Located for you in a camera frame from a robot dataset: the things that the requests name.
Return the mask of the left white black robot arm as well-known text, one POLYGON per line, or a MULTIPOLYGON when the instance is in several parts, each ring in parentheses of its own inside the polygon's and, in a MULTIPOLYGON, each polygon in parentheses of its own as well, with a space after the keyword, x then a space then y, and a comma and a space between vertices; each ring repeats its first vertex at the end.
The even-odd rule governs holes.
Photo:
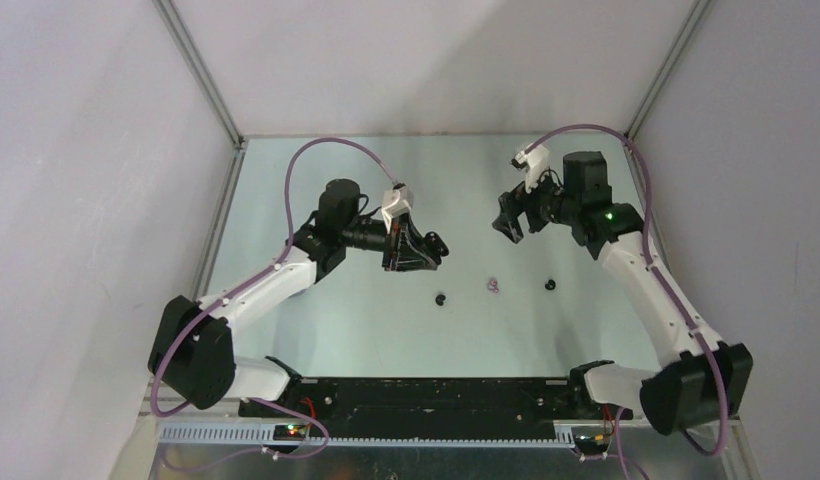
POLYGON ((170 300, 148 360, 152 389, 166 385, 198 410, 225 398, 258 398, 278 416, 297 412, 302 390, 291 382, 291 371, 277 360, 236 353, 251 327, 323 280, 350 249, 381 254, 387 272, 435 271, 449 253, 437 233, 421 234, 415 227, 413 196, 404 184, 385 192, 380 218, 363 213, 364 197, 352 180, 328 182, 290 246, 263 270, 198 300, 170 300))

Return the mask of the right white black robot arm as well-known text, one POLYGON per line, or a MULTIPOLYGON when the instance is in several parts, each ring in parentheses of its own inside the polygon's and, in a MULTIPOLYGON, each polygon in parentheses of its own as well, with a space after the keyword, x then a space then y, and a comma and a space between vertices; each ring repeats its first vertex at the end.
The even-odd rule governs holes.
POLYGON ((500 195, 495 230, 517 243, 549 224, 570 228, 575 242, 623 288, 655 351, 659 370, 595 361, 573 369, 567 392, 571 411, 592 418, 607 404, 646 418, 670 435, 737 415, 753 367, 748 348, 730 345, 692 307, 667 271, 628 203, 612 198, 607 163, 598 151, 564 156, 563 173, 549 166, 543 147, 511 161, 525 178, 500 195))

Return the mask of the black earbud charging case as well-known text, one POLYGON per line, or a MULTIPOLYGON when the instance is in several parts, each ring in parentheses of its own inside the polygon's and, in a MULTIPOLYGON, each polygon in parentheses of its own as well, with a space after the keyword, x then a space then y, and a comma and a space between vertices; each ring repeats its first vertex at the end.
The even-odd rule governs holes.
POLYGON ((424 240, 431 257, 436 256, 437 258, 442 259, 449 255, 450 250, 448 246, 436 232, 430 231, 426 233, 424 240))

